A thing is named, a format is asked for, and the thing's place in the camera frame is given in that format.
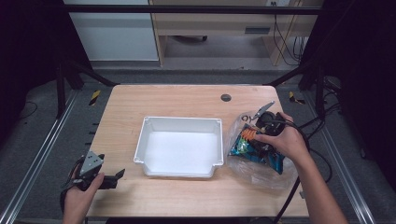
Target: wooden panel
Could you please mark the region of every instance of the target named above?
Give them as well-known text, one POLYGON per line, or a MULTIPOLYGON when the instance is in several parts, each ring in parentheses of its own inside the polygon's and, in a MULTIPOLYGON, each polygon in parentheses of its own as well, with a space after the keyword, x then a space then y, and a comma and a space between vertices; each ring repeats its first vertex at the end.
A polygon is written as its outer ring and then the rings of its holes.
MULTIPOLYGON (((208 179, 150 177, 133 163, 143 117, 220 118, 223 136, 241 113, 281 111, 276 90, 265 86, 117 86, 92 143, 106 155, 102 171, 125 168, 116 189, 98 190, 90 217, 262 217, 275 216, 290 192, 251 185, 224 165, 208 179), (228 93, 230 102, 220 96, 228 93)), ((287 217, 307 217, 305 201, 296 194, 287 217)))

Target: cabinet door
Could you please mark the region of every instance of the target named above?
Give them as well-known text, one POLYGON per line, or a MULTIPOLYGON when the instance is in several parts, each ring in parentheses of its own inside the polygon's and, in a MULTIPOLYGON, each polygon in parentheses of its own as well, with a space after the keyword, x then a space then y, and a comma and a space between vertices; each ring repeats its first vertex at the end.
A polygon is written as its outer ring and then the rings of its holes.
MULTIPOLYGON (((147 0, 64 0, 65 4, 147 5, 147 0)), ((158 61, 150 15, 70 13, 90 61, 158 61)))

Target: person's left hand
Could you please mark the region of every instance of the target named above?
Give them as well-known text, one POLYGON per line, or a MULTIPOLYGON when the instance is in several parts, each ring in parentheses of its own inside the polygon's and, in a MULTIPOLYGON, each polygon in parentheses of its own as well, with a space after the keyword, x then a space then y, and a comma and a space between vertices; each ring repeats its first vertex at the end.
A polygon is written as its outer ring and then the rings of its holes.
POLYGON ((81 224, 90 209, 93 196, 102 185, 104 173, 92 181, 90 187, 82 191, 74 186, 67 191, 64 199, 64 220, 63 224, 81 224))

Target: person's arm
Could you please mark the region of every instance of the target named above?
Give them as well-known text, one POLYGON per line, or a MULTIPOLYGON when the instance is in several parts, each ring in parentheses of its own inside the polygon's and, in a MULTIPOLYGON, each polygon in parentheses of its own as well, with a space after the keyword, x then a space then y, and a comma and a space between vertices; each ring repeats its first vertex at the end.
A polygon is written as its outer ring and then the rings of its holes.
POLYGON ((104 177, 105 174, 98 174, 85 191, 80 190, 78 187, 73 187, 67 191, 64 199, 63 224, 81 224, 83 222, 90 209, 93 196, 102 185, 104 177))
MULTIPOLYGON (((292 117, 284 113, 281 113, 281 115, 284 119, 292 121, 292 117)), ((293 161, 303 186, 309 218, 312 223, 347 223, 341 208, 309 154, 303 137, 297 130, 286 125, 284 131, 278 136, 256 134, 255 139, 271 144, 293 161)))

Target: power socket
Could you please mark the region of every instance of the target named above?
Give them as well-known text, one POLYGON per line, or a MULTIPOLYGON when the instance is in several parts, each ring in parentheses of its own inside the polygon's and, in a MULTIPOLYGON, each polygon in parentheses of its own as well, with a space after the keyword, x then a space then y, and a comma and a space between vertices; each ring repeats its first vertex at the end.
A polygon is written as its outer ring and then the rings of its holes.
POLYGON ((287 7, 290 0, 268 0, 265 4, 267 7, 287 7))

